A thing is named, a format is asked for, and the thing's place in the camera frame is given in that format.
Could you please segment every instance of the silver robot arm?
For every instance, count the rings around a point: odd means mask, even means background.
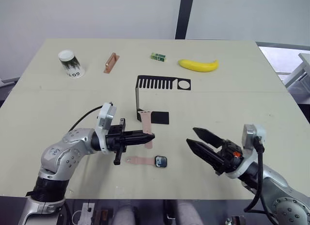
[[[258,157],[258,150],[264,151],[265,141],[265,130],[262,127],[244,126],[242,136],[244,149],[230,140],[219,138],[206,129],[194,128],[194,131],[206,143],[215,148],[221,146],[222,148],[215,153],[204,143],[187,139],[191,150],[209,163],[218,175],[225,173],[231,179],[240,179],[242,185],[254,193],[257,200],[261,199],[264,212],[272,224],[310,224],[310,198],[291,188],[281,174],[266,165],[262,165],[261,193],[256,196],[260,185],[260,168],[255,160]]]
[[[125,119],[121,119],[119,125],[111,126],[115,112],[116,107],[105,103],[95,129],[73,129],[61,141],[45,149],[35,187],[26,194],[26,205],[18,225],[24,225],[32,214],[51,214],[61,210],[69,180],[85,155],[97,151],[103,154],[115,152],[114,164],[119,165],[127,145],[145,144],[155,137],[154,134],[144,134],[142,130],[124,131]]]

